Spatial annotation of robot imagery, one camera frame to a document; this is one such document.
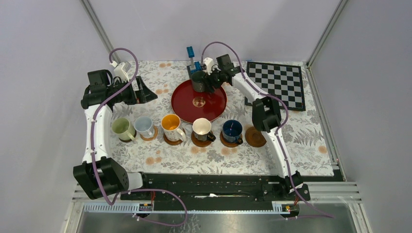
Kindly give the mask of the dark green mug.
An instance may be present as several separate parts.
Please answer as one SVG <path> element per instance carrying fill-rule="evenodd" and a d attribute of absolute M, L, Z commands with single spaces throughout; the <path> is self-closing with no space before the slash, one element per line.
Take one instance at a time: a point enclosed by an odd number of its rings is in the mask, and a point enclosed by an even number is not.
<path fill-rule="evenodd" d="M 206 92 L 206 84 L 205 84 L 205 77 L 207 73 L 204 71 L 196 71 L 191 75 L 191 84 L 192 88 L 195 92 Z"/>

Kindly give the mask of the light blue mug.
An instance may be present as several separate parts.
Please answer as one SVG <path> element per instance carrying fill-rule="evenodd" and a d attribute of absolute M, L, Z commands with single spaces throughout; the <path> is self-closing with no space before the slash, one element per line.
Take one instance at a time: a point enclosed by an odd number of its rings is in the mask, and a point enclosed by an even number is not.
<path fill-rule="evenodd" d="M 155 135 L 153 122 L 148 116 L 137 118 L 134 122 L 134 128 L 143 138 L 152 138 Z"/>

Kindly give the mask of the patterned mug orange inside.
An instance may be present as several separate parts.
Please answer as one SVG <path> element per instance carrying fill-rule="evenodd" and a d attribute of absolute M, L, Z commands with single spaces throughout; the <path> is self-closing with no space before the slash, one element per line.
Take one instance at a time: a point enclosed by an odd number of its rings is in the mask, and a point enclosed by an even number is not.
<path fill-rule="evenodd" d="M 185 142 L 187 137 L 181 125 L 181 119 L 175 114 L 168 114 L 161 120 L 164 135 L 171 142 Z"/>

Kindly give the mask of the light green mug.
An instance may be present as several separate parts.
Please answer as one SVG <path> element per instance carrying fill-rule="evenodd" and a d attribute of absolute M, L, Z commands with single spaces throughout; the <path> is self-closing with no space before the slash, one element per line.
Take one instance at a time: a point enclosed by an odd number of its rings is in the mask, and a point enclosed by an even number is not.
<path fill-rule="evenodd" d="M 135 130 L 133 124 L 126 118 L 118 118 L 112 123 L 112 131 L 117 135 L 119 138 L 120 134 L 129 131 L 133 133 Z"/>

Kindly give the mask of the dark brown wooden coaster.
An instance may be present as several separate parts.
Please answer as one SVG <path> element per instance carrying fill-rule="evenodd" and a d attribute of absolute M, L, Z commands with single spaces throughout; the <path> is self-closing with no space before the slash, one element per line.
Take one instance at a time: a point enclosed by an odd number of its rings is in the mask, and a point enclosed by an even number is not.
<path fill-rule="evenodd" d="M 129 142 L 132 142 L 132 141 L 136 141 L 136 139 L 137 139 L 137 132 L 136 131 L 134 131 L 133 133 L 130 133 L 129 131 L 126 131 L 126 132 L 120 134 L 120 136 L 119 136 L 119 140 L 121 142 L 124 142 L 124 143 L 129 143 Z"/>

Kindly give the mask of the light wooden coaster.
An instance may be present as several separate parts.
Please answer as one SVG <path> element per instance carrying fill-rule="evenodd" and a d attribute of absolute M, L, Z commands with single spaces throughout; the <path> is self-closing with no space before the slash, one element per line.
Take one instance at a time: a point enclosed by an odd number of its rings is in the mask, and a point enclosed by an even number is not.
<path fill-rule="evenodd" d="M 154 126 L 153 131 L 154 131 L 153 134 L 151 134 L 151 131 L 148 131 L 147 133 L 145 133 L 147 136 L 150 136 L 150 137 L 145 137 L 145 134 L 141 133 L 140 138 L 144 141 L 152 141 L 156 139 L 156 137 L 158 136 L 158 128 Z"/>

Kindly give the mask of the black mug cream inside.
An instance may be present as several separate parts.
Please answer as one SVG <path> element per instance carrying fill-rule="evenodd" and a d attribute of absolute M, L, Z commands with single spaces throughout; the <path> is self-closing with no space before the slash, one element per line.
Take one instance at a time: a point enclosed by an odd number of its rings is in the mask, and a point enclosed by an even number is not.
<path fill-rule="evenodd" d="M 194 136 L 200 142 L 214 142 L 216 140 L 211 128 L 211 122 L 206 118 L 198 118 L 192 125 Z"/>

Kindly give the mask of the dark blue mug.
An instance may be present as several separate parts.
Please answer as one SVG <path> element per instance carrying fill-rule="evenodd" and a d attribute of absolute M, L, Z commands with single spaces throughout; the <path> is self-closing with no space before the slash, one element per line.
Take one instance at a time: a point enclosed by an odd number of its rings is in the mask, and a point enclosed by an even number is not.
<path fill-rule="evenodd" d="M 241 145 L 242 139 L 242 125 L 237 120 L 228 120 L 223 124 L 222 133 L 225 142 L 230 144 Z"/>

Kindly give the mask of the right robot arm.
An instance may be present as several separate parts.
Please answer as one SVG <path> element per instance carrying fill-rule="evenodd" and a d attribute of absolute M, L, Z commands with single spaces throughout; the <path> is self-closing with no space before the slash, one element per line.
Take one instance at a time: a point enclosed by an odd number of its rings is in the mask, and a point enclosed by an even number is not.
<path fill-rule="evenodd" d="M 206 90 L 211 92 L 228 83 L 239 90 L 248 100 L 252 101 L 252 123 L 255 129 L 262 133 L 271 152 L 276 156 L 278 176 L 284 183 L 279 186 L 279 195 L 285 200 L 291 200 L 303 187 L 300 173 L 292 171 L 290 155 L 282 135 L 282 127 L 289 118 L 286 105 L 279 98 L 270 95 L 257 86 L 244 72 L 241 65 L 235 66 L 228 54 L 216 60 L 202 58 L 202 71 Z"/>

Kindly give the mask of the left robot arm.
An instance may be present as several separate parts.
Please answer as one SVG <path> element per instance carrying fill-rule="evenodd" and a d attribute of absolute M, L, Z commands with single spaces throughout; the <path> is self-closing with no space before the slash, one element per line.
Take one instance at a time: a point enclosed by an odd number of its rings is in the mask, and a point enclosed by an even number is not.
<path fill-rule="evenodd" d="M 94 200 L 132 190 L 140 200 L 149 197 L 151 187 L 141 172 L 128 173 L 112 157 L 110 132 L 113 107 L 116 103 L 143 104 L 157 99 L 140 76 L 135 77 L 138 89 L 127 81 L 113 77 L 109 70 L 88 72 L 81 107 L 86 116 L 86 149 L 82 163 L 73 168 L 73 176 L 86 195 Z"/>

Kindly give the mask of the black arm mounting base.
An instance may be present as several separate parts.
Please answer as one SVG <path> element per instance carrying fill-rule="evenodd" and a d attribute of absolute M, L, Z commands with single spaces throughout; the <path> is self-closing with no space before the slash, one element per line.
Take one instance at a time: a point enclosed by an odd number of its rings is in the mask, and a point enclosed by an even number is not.
<path fill-rule="evenodd" d="M 273 201 L 310 200 L 300 175 L 293 180 L 260 175 L 171 175 L 140 173 L 143 185 L 133 188 L 126 175 L 100 175 L 107 195 L 148 201 L 155 211 L 266 211 Z"/>

